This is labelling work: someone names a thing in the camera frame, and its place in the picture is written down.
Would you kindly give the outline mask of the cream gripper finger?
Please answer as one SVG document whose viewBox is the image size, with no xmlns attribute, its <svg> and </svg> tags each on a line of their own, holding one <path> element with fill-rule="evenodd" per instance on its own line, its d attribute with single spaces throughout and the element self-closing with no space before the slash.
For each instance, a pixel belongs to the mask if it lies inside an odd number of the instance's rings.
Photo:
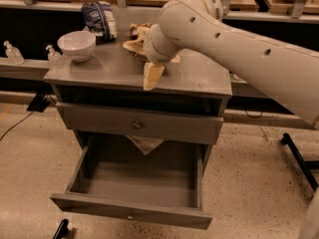
<svg viewBox="0 0 319 239">
<path fill-rule="evenodd" d="M 145 63 L 144 65 L 144 90 L 154 89 L 164 71 L 164 66 L 154 63 Z"/>
</svg>

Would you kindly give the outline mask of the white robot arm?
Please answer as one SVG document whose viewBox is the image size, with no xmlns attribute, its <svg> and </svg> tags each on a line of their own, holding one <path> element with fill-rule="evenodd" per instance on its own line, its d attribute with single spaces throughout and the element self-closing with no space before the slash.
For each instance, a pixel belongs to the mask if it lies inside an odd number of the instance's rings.
<svg viewBox="0 0 319 239">
<path fill-rule="evenodd" d="M 311 50 L 231 28 L 217 19 L 217 0 L 172 0 L 144 40 L 147 58 L 164 64 L 189 49 L 237 75 L 319 128 L 319 55 Z"/>
</svg>

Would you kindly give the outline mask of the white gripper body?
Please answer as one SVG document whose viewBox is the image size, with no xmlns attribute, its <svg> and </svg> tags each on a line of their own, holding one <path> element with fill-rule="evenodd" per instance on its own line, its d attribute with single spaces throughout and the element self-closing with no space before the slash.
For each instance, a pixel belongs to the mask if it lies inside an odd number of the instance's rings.
<svg viewBox="0 0 319 239">
<path fill-rule="evenodd" d="M 144 51 L 147 58 L 155 64 L 164 64 L 176 55 L 176 47 L 162 33 L 159 24 L 148 29 L 144 39 Z"/>
</svg>

